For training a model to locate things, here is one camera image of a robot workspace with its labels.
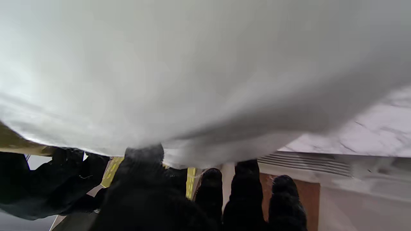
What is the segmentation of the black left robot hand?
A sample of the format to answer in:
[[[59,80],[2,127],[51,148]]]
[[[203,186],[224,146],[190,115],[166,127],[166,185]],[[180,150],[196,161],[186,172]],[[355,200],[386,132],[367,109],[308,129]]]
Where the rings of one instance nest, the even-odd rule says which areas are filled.
[[[307,216],[293,179],[273,179],[268,221],[256,159],[235,165],[231,194],[222,208],[222,173],[201,177],[194,201],[177,186],[176,170],[164,168],[163,146],[128,148],[91,231],[306,231]]]

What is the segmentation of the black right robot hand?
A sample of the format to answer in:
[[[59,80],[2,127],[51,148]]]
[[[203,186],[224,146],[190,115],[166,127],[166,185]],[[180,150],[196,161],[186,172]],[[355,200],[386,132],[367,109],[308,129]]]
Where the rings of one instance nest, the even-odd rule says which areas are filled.
[[[36,220],[53,215],[92,213],[105,191],[88,192],[102,182],[108,156],[57,148],[52,160],[30,169],[24,154],[1,152],[0,207],[13,216]]]

